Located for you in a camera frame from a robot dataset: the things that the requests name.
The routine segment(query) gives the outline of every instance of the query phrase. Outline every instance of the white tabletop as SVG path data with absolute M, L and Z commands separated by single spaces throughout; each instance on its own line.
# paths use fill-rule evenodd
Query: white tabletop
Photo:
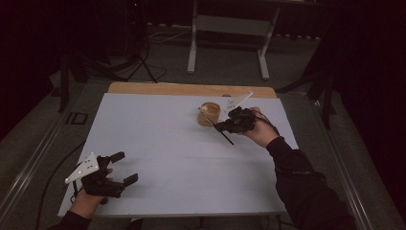
M 121 198 L 100 206 L 103 217 L 254 215 L 285 212 L 275 189 L 272 157 L 250 139 L 225 134 L 197 122 L 205 102 L 224 107 L 229 99 L 201 96 L 105 94 L 79 162 L 91 151 L 107 156 L 125 152 L 111 164 L 116 181 L 139 174 Z M 250 98 L 296 148 L 279 99 Z M 220 121 L 227 119 L 221 114 Z M 69 186 L 58 215 L 69 209 Z

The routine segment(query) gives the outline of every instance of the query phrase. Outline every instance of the white plastic mount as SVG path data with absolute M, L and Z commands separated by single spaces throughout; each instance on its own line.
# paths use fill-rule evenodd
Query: white plastic mount
M 99 163 L 97 156 L 94 152 L 91 152 L 90 155 L 74 170 L 74 172 L 65 179 L 65 183 L 69 184 L 77 179 L 81 179 L 90 173 L 94 173 L 98 169 Z
M 232 98 L 231 100 L 228 101 L 227 106 L 224 109 L 224 112 L 228 114 L 231 110 L 237 108 L 245 100 L 251 97 L 251 95 L 253 95 L 253 92 L 250 91 L 247 94 Z

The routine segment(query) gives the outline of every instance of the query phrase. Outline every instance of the sleeve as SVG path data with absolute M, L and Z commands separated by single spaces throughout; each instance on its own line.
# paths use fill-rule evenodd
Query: sleeve
M 91 219 L 68 211 L 58 225 L 52 226 L 48 230 L 86 230 L 90 221 Z
M 357 229 L 346 203 L 321 173 L 314 172 L 303 152 L 290 148 L 283 137 L 274 139 L 266 149 L 274 158 L 278 195 L 299 229 Z

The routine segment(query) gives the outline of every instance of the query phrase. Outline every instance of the person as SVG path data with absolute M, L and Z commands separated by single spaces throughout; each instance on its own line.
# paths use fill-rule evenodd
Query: person
M 251 108 L 262 118 L 260 109 Z M 301 230 L 357 229 L 347 204 L 315 172 L 305 154 L 290 148 L 274 128 L 257 120 L 253 130 L 240 133 L 266 148 L 273 157 L 277 177 L 276 189 L 293 224 Z M 103 197 L 80 191 L 60 224 L 50 230 L 86 229 Z

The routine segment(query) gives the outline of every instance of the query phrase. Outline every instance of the floor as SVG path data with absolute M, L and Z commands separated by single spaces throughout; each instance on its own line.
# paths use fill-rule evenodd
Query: floor
M 182 30 L 150 30 L 150 49 L 148 53 L 143 51 L 143 55 L 147 55 L 149 69 L 160 82 L 280 88 L 301 76 L 318 45 L 318 40 L 274 37 L 266 54 L 271 79 L 264 81 L 260 77 L 255 48 L 260 41 L 252 37 L 200 34 L 196 68 L 194 74 L 190 75 L 186 71 L 190 34 Z M 134 69 L 118 74 L 128 77 Z M 55 84 L 58 75 L 55 73 L 51 76 Z M 145 68 L 140 68 L 130 81 L 150 81 L 150 77 Z M 59 98 L 50 95 L 0 143 L 0 154 L 5 156 L 0 162 L 0 196 L 6 198 L 1 206 L 0 228 L 34 229 L 39 209 L 41 228 L 58 223 L 60 218 L 56 213 L 66 190 L 63 178 L 75 167 L 80 153 L 80 148 L 72 150 L 86 139 L 102 95 L 111 82 L 97 74 L 93 74 L 86 84 L 71 80 L 71 102 L 65 109 L 66 113 L 57 113 Z M 333 95 L 331 130 L 326 130 L 320 123 L 320 106 L 305 97 L 308 86 L 306 84 L 278 95 L 294 133 L 311 133 L 298 134 L 300 148 L 308 153 L 315 168 L 327 176 L 328 184 L 348 203 L 358 217 L 359 229 L 406 229 L 340 101 L 340 95 Z M 69 112 L 88 114 L 87 123 L 76 126 L 66 124 Z M 71 151 L 72 156 L 59 167 L 58 163 Z M 38 164 L 27 165 L 34 155 L 40 155 Z M 13 191 L 12 184 L 18 178 L 26 178 L 25 183 L 18 184 L 22 188 L 20 191 L 25 192 L 8 194 Z M 7 213 L 3 212 L 5 207 L 8 208 Z M 282 217 L 289 221 L 287 215 Z M 263 216 L 262 222 L 264 228 L 278 229 L 273 215 Z M 129 218 L 96 218 L 89 229 L 124 229 L 128 223 Z

